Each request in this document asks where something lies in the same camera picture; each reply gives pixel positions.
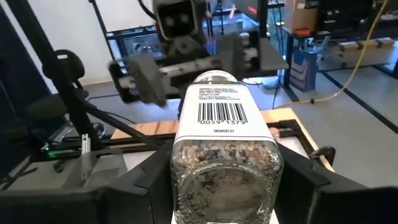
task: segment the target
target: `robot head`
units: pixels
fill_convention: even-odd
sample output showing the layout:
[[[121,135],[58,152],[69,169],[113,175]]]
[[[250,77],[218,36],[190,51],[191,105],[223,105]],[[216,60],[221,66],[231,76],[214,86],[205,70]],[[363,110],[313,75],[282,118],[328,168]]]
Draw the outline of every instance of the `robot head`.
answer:
[[[155,14],[160,32],[166,40],[198,32],[194,0],[158,0]]]

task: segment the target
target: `white wall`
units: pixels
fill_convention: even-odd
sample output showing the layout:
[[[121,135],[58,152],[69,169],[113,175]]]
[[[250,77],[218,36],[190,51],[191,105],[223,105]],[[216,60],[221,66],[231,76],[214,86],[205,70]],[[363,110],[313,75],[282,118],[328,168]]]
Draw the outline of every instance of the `white wall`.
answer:
[[[88,0],[29,0],[54,50],[76,53],[86,69],[84,85],[111,81],[111,54]]]
[[[152,0],[143,2],[152,10]],[[86,70],[86,75],[80,79],[83,85],[112,80],[107,69],[111,54],[88,0],[29,0],[29,3],[53,49],[71,50],[83,61]],[[154,23],[137,0],[97,0],[97,3],[108,32]],[[15,19],[12,22],[21,35],[23,32]],[[24,35],[23,41],[41,71],[41,63]]]
[[[138,0],[96,0],[108,32],[151,26],[154,20],[141,9]],[[153,11],[152,0],[142,3]]]
[[[58,93],[57,89],[55,88],[55,86],[53,85],[51,80],[43,75],[43,73],[42,73],[42,63],[40,62],[36,52],[33,50],[33,47],[31,46],[30,42],[27,40],[27,37],[26,37],[25,33],[22,31],[22,29],[21,29],[20,25],[18,24],[16,18],[12,14],[10,8],[8,7],[6,1],[5,0],[0,0],[0,5],[4,9],[4,11],[6,12],[7,17],[11,21],[11,24],[14,26],[16,32],[19,35],[19,38],[22,41],[22,43],[25,45],[26,51],[28,51],[28,53],[30,54],[30,57],[32,58],[32,60],[35,63],[38,71],[42,75],[42,77],[44,79],[44,82],[47,84],[47,87],[49,88],[49,90],[52,93]]]

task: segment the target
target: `glass jar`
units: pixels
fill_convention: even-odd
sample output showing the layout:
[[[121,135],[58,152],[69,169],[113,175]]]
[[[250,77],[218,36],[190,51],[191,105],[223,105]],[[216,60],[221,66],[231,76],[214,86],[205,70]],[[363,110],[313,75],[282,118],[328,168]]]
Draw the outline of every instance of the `glass jar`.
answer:
[[[283,164],[235,77],[209,71],[188,87],[170,163],[178,224],[269,223]]]

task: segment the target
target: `wooden table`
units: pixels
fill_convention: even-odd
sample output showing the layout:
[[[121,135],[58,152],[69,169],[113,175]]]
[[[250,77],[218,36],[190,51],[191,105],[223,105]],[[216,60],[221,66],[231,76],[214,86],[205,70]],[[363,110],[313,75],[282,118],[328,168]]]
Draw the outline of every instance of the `wooden table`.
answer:
[[[307,137],[312,147],[315,150],[318,149],[317,144],[311,138],[311,135],[304,128],[303,124],[301,123],[301,121],[299,120],[299,118],[291,108],[266,110],[266,111],[261,111],[261,114],[262,117],[264,118],[264,121],[266,121],[267,123],[295,119],[300,125],[305,137]],[[177,131],[178,121],[161,121],[161,122],[134,124],[132,125],[132,127],[146,135],[171,134]],[[128,134],[120,130],[115,130],[115,132],[112,135],[112,139],[128,138],[128,137],[129,137]],[[320,160],[327,169],[329,169],[330,171],[334,171],[332,166],[329,164],[329,162],[326,160],[324,156],[321,156]]]

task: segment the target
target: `product label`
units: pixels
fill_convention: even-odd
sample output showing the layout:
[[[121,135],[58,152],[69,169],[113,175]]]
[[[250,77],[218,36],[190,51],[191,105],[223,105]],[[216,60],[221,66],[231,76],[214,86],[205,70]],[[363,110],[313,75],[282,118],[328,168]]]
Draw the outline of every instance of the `product label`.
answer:
[[[249,90],[244,85],[188,87],[175,141],[273,141]]]

